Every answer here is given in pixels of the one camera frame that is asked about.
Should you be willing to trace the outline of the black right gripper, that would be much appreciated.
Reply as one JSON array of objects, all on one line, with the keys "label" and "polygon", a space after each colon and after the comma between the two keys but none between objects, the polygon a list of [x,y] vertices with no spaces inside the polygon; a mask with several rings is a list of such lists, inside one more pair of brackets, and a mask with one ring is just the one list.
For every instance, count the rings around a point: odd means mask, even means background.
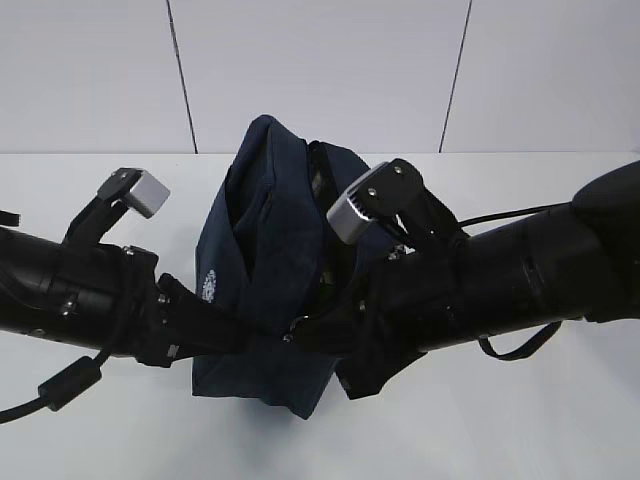
[{"label": "black right gripper", "polygon": [[380,260],[348,301],[294,321],[304,352],[344,357],[335,374],[349,400],[378,395],[425,353],[480,339],[480,261],[471,244],[445,255]]}]

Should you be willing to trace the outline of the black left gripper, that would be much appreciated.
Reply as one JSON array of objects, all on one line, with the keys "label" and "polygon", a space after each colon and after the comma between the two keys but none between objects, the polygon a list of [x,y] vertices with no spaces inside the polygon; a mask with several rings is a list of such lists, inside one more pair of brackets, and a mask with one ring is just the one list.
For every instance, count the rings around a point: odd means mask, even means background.
[{"label": "black left gripper", "polygon": [[[50,259],[49,339],[96,349],[100,364],[121,357],[169,368],[176,359],[243,353],[258,336],[174,276],[163,273],[156,285],[158,256],[144,249],[59,244]],[[175,358],[168,355],[174,346]]]}]

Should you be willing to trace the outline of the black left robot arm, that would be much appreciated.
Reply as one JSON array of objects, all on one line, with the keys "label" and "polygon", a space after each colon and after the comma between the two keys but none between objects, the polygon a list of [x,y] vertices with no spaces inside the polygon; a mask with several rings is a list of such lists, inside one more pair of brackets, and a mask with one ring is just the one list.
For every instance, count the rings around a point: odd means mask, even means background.
[{"label": "black left robot arm", "polygon": [[256,332],[198,298],[156,254],[96,243],[74,248],[18,231],[1,214],[1,327],[168,368],[203,355],[239,354]]}]

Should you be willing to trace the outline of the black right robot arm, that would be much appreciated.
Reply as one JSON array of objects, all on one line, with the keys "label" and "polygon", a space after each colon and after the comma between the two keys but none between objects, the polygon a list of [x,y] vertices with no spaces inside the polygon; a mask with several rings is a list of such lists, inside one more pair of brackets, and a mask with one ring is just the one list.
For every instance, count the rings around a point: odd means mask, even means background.
[{"label": "black right robot arm", "polygon": [[629,163],[571,200],[504,213],[469,235],[465,224],[397,159],[365,173],[328,221],[354,244],[374,226],[397,241],[338,299],[290,327],[300,348],[337,358],[350,399],[378,394],[425,354],[532,329],[503,354],[526,359],[567,320],[606,323],[639,315],[639,166]]}]

